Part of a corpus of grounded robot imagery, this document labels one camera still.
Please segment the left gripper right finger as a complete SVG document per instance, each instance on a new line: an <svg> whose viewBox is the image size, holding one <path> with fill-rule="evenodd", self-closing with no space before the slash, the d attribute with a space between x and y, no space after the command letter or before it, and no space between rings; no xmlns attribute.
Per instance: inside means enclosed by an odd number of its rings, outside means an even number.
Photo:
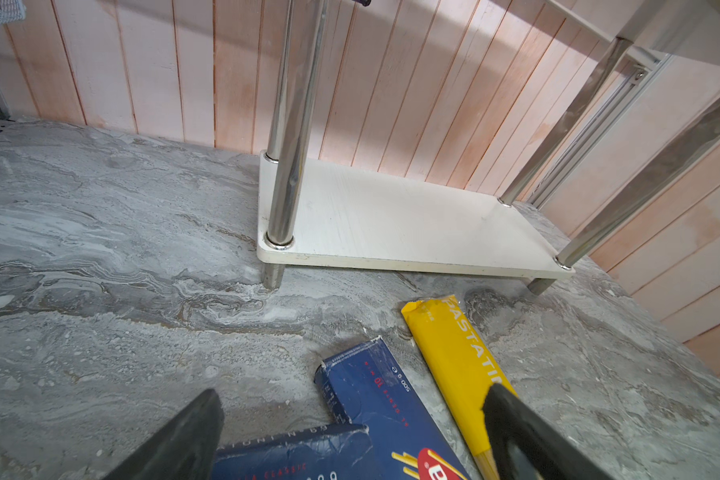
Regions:
<svg viewBox="0 0 720 480"><path fill-rule="evenodd" d="M482 407L500 479L609 479L551 425L501 384Z"/></svg>

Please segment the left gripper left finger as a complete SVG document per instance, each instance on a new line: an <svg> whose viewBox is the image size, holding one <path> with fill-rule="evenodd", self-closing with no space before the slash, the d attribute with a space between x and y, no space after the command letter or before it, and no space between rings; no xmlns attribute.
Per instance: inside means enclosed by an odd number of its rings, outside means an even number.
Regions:
<svg viewBox="0 0 720 480"><path fill-rule="evenodd" d="M106 477L208 479L223 425L221 400L206 389Z"/></svg>

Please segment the yellow Pastatime spaghetti bag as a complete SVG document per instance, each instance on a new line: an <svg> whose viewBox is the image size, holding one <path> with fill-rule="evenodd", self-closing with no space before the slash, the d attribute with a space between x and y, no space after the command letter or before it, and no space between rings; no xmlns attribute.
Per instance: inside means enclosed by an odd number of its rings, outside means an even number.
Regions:
<svg viewBox="0 0 720 480"><path fill-rule="evenodd" d="M509 379L455 296L409 302L401 314L480 474L496 479L482 408L492 385L514 390Z"/></svg>

